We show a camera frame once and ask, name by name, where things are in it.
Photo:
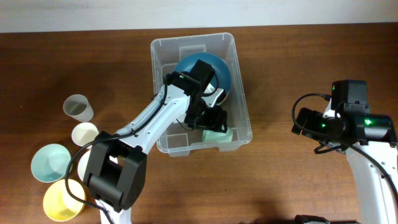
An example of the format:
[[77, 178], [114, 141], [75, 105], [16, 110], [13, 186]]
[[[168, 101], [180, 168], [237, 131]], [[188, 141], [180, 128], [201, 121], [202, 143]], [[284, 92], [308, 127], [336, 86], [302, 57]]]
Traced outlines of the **mint green plastic cup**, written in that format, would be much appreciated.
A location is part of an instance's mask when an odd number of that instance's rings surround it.
[[203, 142], [223, 143], [223, 142], [231, 142], [232, 139], [233, 139], [232, 129], [228, 129], [226, 133], [205, 130], [202, 136]]

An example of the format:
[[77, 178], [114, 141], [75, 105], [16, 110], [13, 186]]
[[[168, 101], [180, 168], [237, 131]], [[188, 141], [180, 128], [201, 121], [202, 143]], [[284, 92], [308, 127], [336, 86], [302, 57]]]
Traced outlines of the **dark blue large bowl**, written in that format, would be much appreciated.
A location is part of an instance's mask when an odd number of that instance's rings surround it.
[[229, 94], [231, 89], [231, 73], [227, 64], [224, 60], [219, 58], [218, 56], [207, 53], [200, 52], [191, 54], [185, 58], [183, 58], [179, 63], [175, 66], [174, 70], [178, 72], [189, 72], [197, 60], [202, 60], [208, 64], [210, 64], [215, 70], [215, 75], [218, 79], [213, 78], [209, 84], [211, 90], [206, 89], [205, 93], [212, 93], [216, 86], [218, 85], [218, 89], [216, 90], [216, 95], [218, 96], [215, 104], [220, 105]]

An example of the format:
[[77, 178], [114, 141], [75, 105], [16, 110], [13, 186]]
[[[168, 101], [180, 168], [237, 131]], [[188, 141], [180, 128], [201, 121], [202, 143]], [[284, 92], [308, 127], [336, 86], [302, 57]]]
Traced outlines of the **clear plastic storage bin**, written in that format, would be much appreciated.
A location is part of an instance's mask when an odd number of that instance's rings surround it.
[[187, 156], [192, 150], [216, 147], [219, 151], [234, 151], [252, 139], [252, 128], [248, 115], [236, 45], [232, 34], [191, 35], [155, 39], [150, 45], [154, 92], [162, 86], [162, 77], [174, 70], [183, 58], [200, 52], [214, 54], [224, 60], [231, 73], [231, 89], [220, 104], [227, 111], [228, 129], [233, 130], [231, 142], [203, 142], [203, 130], [183, 128], [182, 119], [171, 124], [157, 140], [160, 152], [172, 157]]

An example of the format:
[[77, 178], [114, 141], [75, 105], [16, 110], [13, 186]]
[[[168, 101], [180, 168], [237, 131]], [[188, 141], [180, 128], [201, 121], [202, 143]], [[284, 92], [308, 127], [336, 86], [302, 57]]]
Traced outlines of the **cream plastic cup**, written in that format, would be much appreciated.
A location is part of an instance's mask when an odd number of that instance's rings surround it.
[[99, 134], [97, 127], [93, 123], [84, 122], [76, 125], [71, 133], [72, 141], [78, 146], [93, 141]]

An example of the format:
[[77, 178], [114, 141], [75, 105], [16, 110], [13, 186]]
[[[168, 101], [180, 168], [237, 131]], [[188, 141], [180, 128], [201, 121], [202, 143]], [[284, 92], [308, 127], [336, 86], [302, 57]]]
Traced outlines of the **grey plastic cup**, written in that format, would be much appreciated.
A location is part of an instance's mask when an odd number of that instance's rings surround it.
[[69, 117], [83, 123], [89, 122], [94, 117], [88, 99], [81, 94], [69, 96], [63, 103], [63, 111]]

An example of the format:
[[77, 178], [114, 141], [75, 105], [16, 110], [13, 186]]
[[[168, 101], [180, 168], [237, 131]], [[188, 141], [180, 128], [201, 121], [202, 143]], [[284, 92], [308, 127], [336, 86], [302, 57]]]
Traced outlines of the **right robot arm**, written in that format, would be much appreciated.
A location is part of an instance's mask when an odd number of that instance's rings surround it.
[[367, 91], [366, 81], [333, 82], [324, 112], [292, 109], [292, 132], [317, 141], [315, 154], [346, 156], [362, 223], [397, 223], [397, 134], [390, 116], [370, 112]]

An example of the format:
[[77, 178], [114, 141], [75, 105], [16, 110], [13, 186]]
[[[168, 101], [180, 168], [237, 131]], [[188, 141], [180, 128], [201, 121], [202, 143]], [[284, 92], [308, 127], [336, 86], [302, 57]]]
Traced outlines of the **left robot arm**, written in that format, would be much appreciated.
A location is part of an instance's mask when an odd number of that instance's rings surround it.
[[189, 71], [163, 76], [152, 102], [115, 134], [100, 132], [92, 146], [83, 178], [102, 212], [102, 223], [130, 223], [130, 209], [141, 194], [147, 156], [163, 132], [178, 122], [189, 130], [226, 133], [227, 112], [217, 104], [231, 87], [224, 62], [198, 59]]

